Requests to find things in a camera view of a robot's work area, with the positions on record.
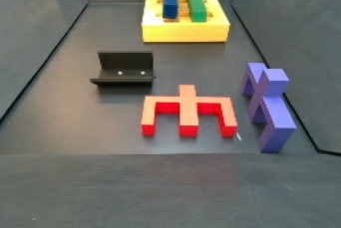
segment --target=yellow block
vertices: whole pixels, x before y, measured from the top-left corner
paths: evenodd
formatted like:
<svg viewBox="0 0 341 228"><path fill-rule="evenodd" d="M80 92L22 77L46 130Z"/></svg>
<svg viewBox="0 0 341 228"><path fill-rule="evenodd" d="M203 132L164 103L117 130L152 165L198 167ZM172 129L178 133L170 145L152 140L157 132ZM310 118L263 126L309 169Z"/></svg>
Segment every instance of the yellow block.
<svg viewBox="0 0 341 228"><path fill-rule="evenodd" d="M144 42L224 42L228 20L218 0L203 0L207 21L191 23L186 0L178 0L178 18L163 18L163 0L145 0L143 17Z"/></svg>

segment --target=purple block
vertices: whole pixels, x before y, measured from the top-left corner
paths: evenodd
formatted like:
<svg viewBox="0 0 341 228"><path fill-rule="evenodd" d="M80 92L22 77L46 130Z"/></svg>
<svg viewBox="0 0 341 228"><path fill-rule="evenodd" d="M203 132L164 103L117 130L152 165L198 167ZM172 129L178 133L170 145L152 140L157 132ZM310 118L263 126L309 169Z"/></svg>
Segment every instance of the purple block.
<svg viewBox="0 0 341 228"><path fill-rule="evenodd" d="M260 63L248 63L240 92L251 96L248 116L251 122L266 122L258 146L260 152L279 152L295 130L295 124L282 99L289 79L280 69L266 69Z"/></svg>

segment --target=metal bracket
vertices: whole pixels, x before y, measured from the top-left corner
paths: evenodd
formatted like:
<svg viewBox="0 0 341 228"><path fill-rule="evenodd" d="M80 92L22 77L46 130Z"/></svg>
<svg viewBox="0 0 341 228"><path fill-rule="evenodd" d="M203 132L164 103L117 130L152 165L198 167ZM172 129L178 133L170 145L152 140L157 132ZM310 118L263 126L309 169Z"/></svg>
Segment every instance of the metal bracket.
<svg viewBox="0 0 341 228"><path fill-rule="evenodd" d="M151 85L153 82L152 52L99 52L101 72L91 82L107 85Z"/></svg>

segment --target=gray floor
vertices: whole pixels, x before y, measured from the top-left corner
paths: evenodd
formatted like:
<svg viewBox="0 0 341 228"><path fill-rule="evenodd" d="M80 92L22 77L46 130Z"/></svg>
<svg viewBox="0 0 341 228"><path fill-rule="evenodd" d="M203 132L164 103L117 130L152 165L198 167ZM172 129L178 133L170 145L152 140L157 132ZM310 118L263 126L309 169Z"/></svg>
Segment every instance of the gray floor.
<svg viewBox="0 0 341 228"><path fill-rule="evenodd" d="M341 159L319 154L2 155L6 228L338 228Z"/></svg>
<svg viewBox="0 0 341 228"><path fill-rule="evenodd" d="M136 154L258 153L260 127L248 121L248 99L239 94L247 62L262 62L227 4L231 23L226 43L144 44L143 5L91 4L49 63L0 125L0 153ZM152 51L152 89L99 89L99 51ZM196 138L178 137L178 117L163 114L155 137L143 137L144 95L178 94L195 84L199 96L231 97L238 134L222 138L216 117L202 115ZM298 125L282 153L314 153Z"/></svg>
<svg viewBox="0 0 341 228"><path fill-rule="evenodd" d="M299 124L279 154L258 153L238 87L260 57L230 7L226 44L147 45L141 8L87 8L0 125L1 226L339 227L339 157L315 153ZM203 115L198 138L179 138L176 116L161 115L156 136L141 137L148 91L89 83L100 50L153 51L149 94L195 84L202 96L232 97L238 136L220 138Z"/></svg>

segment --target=red structure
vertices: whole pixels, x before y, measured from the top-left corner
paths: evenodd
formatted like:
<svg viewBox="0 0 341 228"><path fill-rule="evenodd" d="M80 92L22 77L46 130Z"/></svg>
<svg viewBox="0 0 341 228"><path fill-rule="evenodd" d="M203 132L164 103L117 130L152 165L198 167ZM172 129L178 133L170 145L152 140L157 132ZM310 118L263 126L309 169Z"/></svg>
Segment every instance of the red structure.
<svg viewBox="0 0 341 228"><path fill-rule="evenodd" d="M236 120L230 98L198 97L194 85L179 85L178 97L151 97L144 100L143 135L156 131L157 113L179 114L179 136L196 136L198 114L216 114L222 136L234 136Z"/></svg>

